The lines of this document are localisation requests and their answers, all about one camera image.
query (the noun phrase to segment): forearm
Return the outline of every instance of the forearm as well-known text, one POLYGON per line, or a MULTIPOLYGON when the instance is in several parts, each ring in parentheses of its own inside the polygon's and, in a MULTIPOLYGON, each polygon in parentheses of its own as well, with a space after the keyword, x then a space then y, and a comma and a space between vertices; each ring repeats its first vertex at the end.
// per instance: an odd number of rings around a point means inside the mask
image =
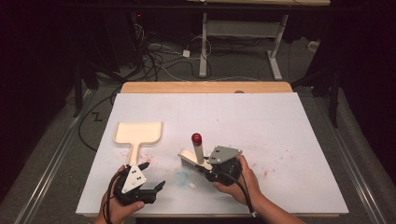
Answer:
POLYGON ((106 224, 103 215, 99 214, 95 221, 90 222, 90 224, 106 224))
POLYGON ((254 211, 262 217, 268 224, 289 223, 297 224, 304 223, 299 218, 286 212, 276 204, 272 203, 265 196, 260 195, 252 199, 254 211))

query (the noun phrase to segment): wooden table edge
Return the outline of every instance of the wooden table edge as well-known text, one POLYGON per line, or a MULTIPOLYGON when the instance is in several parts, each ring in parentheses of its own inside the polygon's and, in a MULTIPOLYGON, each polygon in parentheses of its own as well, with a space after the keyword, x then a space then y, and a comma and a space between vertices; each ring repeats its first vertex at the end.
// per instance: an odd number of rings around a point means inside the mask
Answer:
POLYGON ((287 82, 125 82, 120 93, 293 92, 287 82))

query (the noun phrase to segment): wooden board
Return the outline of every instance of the wooden board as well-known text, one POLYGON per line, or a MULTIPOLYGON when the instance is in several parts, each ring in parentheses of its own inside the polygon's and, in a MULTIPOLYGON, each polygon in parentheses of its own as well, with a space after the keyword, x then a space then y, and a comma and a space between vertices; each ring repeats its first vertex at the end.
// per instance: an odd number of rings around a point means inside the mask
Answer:
POLYGON ((233 4, 260 4, 260 5, 286 5, 286 6, 328 6, 330 0, 205 0, 207 3, 233 3, 233 4))
POLYGON ((287 82, 126 82, 121 93, 293 92, 287 82))
POLYGON ((166 184, 156 203, 134 216, 248 216, 244 205, 181 166, 177 153, 193 151, 193 133, 202 135, 206 155, 217 145, 242 149, 262 192, 287 211, 311 216, 348 212, 297 93, 134 93, 117 96, 78 214, 97 214, 110 177, 128 161, 129 148, 112 139, 117 123, 148 121, 161 121, 163 134, 156 145, 140 149, 138 163, 150 162, 144 186, 166 184))

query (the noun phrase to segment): desk leg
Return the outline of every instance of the desk leg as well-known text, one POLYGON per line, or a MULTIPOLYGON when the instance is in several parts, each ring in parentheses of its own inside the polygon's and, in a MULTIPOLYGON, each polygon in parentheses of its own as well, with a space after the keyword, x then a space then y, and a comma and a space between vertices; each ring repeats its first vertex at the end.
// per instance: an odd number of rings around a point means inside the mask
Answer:
POLYGON ((199 63, 199 77, 206 77, 206 38, 207 38, 207 14, 204 13, 204 18, 202 21, 202 49, 201 49, 201 60, 199 63))
POLYGON ((279 67, 277 66, 275 56, 276 56, 277 50, 279 49, 280 41, 282 40, 282 35, 283 35, 283 32, 285 31, 287 20, 288 20, 288 15, 284 15, 282 17, 281 23, 279 24, 279 29, 276 34, 274 49, 267 51, 268 60, 271 65, 271 69, 273 71, 274 78, 277 81, 282 80, 282 76, 280 75, 279 67))

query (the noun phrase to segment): wrist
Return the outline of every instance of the wrist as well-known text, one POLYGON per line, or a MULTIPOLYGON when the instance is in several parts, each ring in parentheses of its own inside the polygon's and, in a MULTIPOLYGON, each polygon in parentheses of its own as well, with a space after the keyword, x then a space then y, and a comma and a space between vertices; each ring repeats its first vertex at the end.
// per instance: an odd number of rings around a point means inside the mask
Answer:
POLYGON ((253 210, 257 213, 260 213, 263 209, 265 209, 265 205, 267 205, 269 202, 269 200, 265 198, 263 194, 257 195, 250 200, 251 205, 253 206, 253 210))
POLYGON ((107 224, 104 218, 100 218, 99 216, 89 224, 107 224))

